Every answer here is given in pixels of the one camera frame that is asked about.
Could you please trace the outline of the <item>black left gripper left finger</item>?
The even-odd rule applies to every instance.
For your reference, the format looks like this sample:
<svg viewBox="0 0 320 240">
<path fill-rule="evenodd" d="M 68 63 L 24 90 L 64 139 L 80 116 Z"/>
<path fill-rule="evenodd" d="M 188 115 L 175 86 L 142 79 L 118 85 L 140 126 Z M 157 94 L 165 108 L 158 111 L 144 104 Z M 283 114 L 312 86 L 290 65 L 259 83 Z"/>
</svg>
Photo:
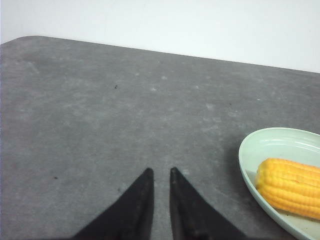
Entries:
<svg viewBox="0 0 320 240">
<path fill-rule="evenodd" d="M 154 214 L 154 172 L 144 172 L 73 240 L 149 240 Z"/>
</svg>

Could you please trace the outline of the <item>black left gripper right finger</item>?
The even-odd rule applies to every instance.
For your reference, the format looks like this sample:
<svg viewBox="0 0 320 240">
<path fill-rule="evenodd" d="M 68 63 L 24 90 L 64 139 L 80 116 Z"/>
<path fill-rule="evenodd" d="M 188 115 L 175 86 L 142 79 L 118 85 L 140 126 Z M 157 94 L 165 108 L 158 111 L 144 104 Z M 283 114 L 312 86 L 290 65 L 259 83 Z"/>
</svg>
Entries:
<svg viewBox="0 0 320 240">
<path fill-rule="evenodd" d="M 211 207 L 176 167 L 170 170 L 169 208 L 174 240 L 248 238 Z"/>
</svg>

